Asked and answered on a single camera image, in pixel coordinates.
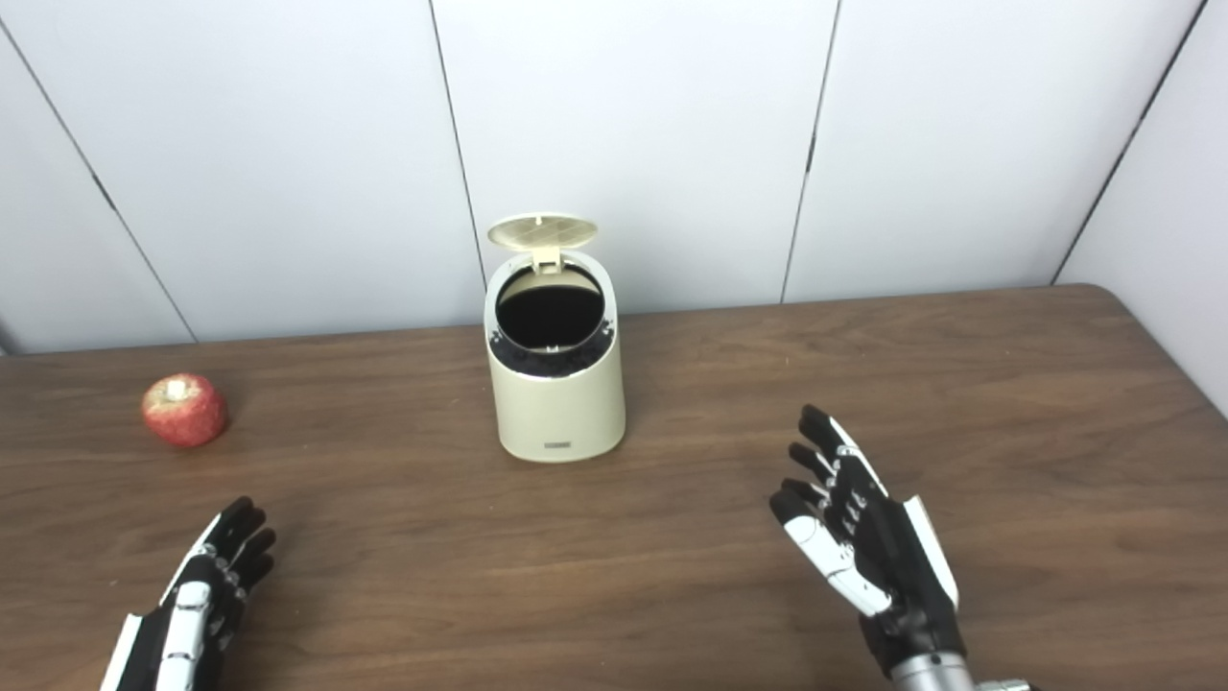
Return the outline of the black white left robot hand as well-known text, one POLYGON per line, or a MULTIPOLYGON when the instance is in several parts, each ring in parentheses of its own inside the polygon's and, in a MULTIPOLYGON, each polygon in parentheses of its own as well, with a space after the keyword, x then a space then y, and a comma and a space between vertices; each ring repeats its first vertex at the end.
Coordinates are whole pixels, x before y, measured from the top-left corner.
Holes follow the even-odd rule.
POLYGON ((251 593, 273 569, 276 531, 251 497, 214 517, 156 608, 128 615, 102 690, 219 690, 251 593))

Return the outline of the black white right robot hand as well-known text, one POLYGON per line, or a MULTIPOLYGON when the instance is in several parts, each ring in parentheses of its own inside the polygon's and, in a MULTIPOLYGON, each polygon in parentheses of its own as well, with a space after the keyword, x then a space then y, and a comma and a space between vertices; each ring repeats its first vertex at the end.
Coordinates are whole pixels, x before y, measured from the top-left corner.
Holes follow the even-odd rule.
POLYGON ((964 663, 957 578, 917 495, 896 500, 837 420, 803 404, 804 442, 790 458, 812 480, 785 477, 768 500, 795 546, 860 615, 880 673, 903 677, 912 663, 964 663))

